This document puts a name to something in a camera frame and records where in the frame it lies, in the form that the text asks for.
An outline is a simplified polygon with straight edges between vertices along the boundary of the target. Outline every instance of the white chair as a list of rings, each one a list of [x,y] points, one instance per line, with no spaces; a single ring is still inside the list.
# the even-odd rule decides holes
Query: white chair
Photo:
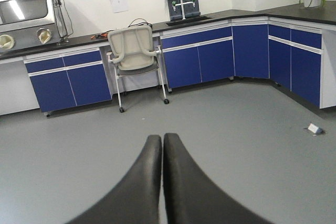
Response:
[[[120,113],[123,113],[125,109],[121,106],[118,80],[122,80],[123,90],[126,92],[122,77],[138,76],[152,71],[157,71],[158,86],[162,85],[164,104],[168,104],[162,70],[157,59],[162,51],[160,46],[157,51],[154,50],[151,27],[148,25],[133,26],[111,31],[108,33],[108,40],[112,52],[107,53],[107,58],[114,66]]]

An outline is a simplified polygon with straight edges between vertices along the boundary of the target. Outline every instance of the wire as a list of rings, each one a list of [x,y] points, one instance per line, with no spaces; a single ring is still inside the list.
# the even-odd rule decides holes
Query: wire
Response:
[[[71,27],[71,33],[70,34],[68,34],[68,36],[70,36],[70,35],[72,35],[72,34],[74,34],[74,27],[72,26],[72,20],[71,20],[71,18],[70,18],[70,15],[69,15],[69,13],[68,13],[68,10],[67,10],[67,8],[66,8],[66,6],[65,6],[65,1],[64,0],[62,0],[63,1],[63,5],[64,5],[64,9],[65,9],[65,11],[66,11],[66,13],[67,13],[67,15],[68,15],[68,18],[69,18],[69,20],[70,20],[70,27]]]
[[[140,22],[140,23],[137,23],[137,24],[133,24],[134,21],[136,20],[143,20],[143,22]],[[129,25],[128,27],[131,27],[131,26],[144,26],[144,25],[148,25],[150,27],[152,27],[153,25],[151,23],[148,23],[147,20],[143,19],[143,18],[136,18],[135,20],[133,20]]]

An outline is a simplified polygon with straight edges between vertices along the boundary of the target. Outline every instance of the faucet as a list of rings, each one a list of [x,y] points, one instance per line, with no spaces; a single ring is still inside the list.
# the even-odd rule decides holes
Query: faucet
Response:
[[[172,4],[173,4],[173,9],[174,11],[176,11],[176,7],[177,6],[181,6],[181,10],[182,10],[182,19],[185,19],[185,13],[184,13],[184,5],[187,5],[187,4],[193,4],[194,8],[195,8],[195,2],[196,0],[192,0],[192,1],[189,1],[189,2],[183,2],[183,1],[186,1],[186,0],[180,0],[180,3],[177,4],[176,1],[173,1]]]

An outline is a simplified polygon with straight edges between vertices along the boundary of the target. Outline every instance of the glass window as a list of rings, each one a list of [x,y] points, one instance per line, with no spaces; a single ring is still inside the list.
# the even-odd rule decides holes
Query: glass window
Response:
[[[0,25],[44,18],[47,0],[9,0],[0,2]]]

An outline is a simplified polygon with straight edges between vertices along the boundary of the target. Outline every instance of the blue cabinet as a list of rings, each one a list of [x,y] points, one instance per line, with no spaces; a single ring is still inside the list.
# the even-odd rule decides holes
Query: blue cabinet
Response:
[[[292,92],[320,105],[321,55],[292,47]]]
[[[320,106],[322,36],[269,26],[270,79]]]
[[[164,61],[170,88],[201,82],[197,47],[165,52]]]
[[[66,71],[31,76],[30,80],[42,112],[76,106]]]
[[[269,78],[268,25],[233,26],[235,75]]]
[[[234,75],[230,27],[162,38],[170,88]]]
[[[77,106],[111,100],[102,64],[67,72]]]
[[[276,83],[291,89],[290,45],[269,40],[269,75]]]
[[[98,50],[26,60],[25,65],[42,112],[111,100]]]
[[[198,48],[202,82],[234,76],[232,40]]]

